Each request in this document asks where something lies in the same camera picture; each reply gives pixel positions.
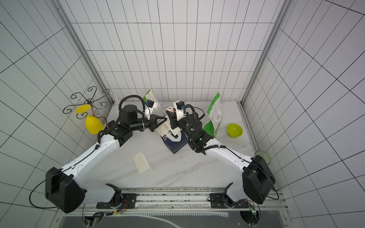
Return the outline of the navy beige bag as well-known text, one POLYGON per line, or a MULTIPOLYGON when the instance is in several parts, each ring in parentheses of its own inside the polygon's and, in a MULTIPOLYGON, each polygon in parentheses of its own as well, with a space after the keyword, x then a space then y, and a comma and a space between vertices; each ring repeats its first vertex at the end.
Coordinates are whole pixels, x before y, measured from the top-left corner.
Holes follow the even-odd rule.
POLYGON ((181 131, 181 138, 173 138, 166 128, 166 123, 163 123, 160 127, 157 128, 157 132, 159 133, 162 141, 165 146, 173 153, 176 154, 180 149, 182 149, 187 144, 187 136, 184 132, 181 131))

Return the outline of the green white bag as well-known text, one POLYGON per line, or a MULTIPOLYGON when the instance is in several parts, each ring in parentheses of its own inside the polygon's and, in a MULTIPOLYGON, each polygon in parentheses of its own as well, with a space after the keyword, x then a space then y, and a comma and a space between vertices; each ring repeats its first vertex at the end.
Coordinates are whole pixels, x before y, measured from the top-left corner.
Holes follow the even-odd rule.
POLYGON ((150 99, 150 100, 153 100, 155 102, 158 103, 158 100, 156 99, 156 97, 154 96, 153 92, 151 90, 149 90, 145 96, 143 97, 143 100, 144 102, 147 100, 147 99, 150 99))
POLYGON ((211 135, 213 138, 216 137, 218 129, 220 127, 222 120, 222 111, 221 111, 221 95, 218 92, 216 96, 213 98, 208 110, 207 110, 207 119, 204 124, 203 130, 211 135))

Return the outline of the cream receipt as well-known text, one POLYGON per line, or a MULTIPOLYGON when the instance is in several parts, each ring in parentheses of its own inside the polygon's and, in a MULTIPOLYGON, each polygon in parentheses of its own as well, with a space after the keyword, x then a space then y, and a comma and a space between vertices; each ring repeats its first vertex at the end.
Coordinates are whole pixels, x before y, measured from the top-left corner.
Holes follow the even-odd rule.
POLYGON ((167 120, 166 122, 166 128, 168 129, 168 133, 173 137, 173 138, 181 138, 181 135, 182 135, 182 133, 181 133, 181 129, 179 128, 179 127, 175 127, 175 128, 173 128, 172 126, 171 126, 171 123, 170 123, 170 121, 169 120, 167 120))
POLYGON ((148 169, 150 169, 150 164, 145 156, 145 154, 141 151, 138 154, 133 156, 133 160, 136 164, 138 172, 140 174, 144 173, 148 169))

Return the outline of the pink stapler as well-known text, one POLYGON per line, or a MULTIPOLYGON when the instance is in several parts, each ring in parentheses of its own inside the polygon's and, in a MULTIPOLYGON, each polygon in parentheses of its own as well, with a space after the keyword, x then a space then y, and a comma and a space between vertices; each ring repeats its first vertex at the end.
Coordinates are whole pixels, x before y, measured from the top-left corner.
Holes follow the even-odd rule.
POLYGON ((167 112, 167 114, 174 114, 175 113, 175 110, 174 110, 174 108, 172 107, 172 106, 170 106, 170 107, 168 107, 167 109, 166 109, 166 112, 167 112))

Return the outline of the white paper bag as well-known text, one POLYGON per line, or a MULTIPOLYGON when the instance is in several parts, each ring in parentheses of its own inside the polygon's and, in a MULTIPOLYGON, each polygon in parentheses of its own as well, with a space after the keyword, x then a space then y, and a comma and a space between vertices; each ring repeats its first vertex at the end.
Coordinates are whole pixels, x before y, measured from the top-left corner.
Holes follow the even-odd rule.
POLYGON ((117 95, 114 95, 114 103, 112 105, 112 108, 109 112, 108 115, 108 120, 109 121, 116 121, 118 116, 119 116, 119 103, 120 103, 120 99, 117 95))

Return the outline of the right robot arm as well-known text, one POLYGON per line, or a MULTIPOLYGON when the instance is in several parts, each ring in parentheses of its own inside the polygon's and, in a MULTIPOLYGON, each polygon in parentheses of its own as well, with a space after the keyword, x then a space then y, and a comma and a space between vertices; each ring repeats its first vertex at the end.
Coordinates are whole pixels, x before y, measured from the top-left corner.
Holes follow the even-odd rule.
POLYGON ((264 203, 276 180, 262 156, 250 157, 221 144, 203 130, 197 113, 188 114, 180 120, 175 111, 166 111, 166 114, 172 129, 179 128, 187 136, 188 145, 195 153, 214 157, 242 176, 241 183, 232 182, 225 189, 228 205, 243 199, 260 205, 264 203))

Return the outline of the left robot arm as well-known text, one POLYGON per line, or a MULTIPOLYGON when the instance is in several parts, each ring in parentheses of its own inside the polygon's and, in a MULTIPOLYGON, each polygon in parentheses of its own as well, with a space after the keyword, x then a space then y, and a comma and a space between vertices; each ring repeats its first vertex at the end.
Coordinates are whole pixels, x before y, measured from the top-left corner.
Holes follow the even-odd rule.
POLYGON ((154 113, 160 108, 157 102, 147 100, 143 107, 140 111, 135 105, 125 105, 119 110, 117 120, 111 121, 108 129, 98 133, 95 145, 62 168, 48 170, 45 198, 64 213, 90 203, 104 203, 112 209, 121 208, 123 197, 119 187, 108 183, 103 188, 87 188, 86 176, 105 157, 126 143, 134 131, 154 131, 166 122, 165 117, 154 113))

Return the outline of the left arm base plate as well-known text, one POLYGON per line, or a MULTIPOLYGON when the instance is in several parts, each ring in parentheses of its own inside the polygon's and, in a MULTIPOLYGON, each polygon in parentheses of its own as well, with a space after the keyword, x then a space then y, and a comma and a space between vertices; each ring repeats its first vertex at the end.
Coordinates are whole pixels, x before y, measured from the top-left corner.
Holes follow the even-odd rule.
POLYGON ((136 204, 137 194, 134 193, 117 193, 110 202, 99 202, 97 203, 97 209, 113 209, 113 210, 124 210, 134 209, 136 204))

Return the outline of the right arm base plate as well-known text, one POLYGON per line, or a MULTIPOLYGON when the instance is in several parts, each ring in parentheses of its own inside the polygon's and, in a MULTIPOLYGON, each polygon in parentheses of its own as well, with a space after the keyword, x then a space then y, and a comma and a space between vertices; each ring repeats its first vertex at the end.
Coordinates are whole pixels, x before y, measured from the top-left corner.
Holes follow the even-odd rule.
POLYGON ((223 193, 211 193, 208 197, 212 209, 248 209, 249 204, 245 200, 234 202, 223 193))

